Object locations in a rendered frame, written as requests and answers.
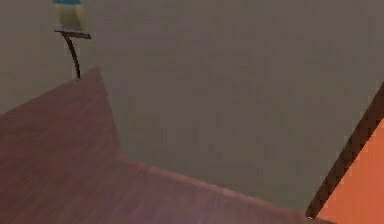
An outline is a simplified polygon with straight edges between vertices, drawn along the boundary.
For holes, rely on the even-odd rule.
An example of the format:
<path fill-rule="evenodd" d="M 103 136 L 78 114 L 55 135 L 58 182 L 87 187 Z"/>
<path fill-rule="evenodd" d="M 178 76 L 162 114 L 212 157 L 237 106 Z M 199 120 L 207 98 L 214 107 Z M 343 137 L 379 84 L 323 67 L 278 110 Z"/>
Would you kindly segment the dark wall shelf bracket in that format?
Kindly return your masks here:
<path fill-rule="evenodd" d="M 81 79 L 80 64 L 79 64 L 79 60 L 78 60 L 78 56 L 77 56 L 74 44 L 72 42 L 72 38 L 91 40 L 92 39 L 91 35 L 86 32 L 65 30 L 65 29 L 55 29 L 55 32 L 60 33 L 64 38 L 75 66 L 76 79 L 80 80 Z"/>

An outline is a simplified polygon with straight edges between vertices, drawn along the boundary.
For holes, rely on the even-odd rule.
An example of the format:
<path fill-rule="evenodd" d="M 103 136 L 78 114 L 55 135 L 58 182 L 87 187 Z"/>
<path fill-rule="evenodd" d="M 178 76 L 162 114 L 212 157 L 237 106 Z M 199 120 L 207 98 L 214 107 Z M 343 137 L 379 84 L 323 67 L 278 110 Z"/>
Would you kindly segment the orange door with dark frame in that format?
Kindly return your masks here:
<path fill-rule="evenodd" d="M 334 224 L 384 224 L 384 82 L 305 216 Z"/>

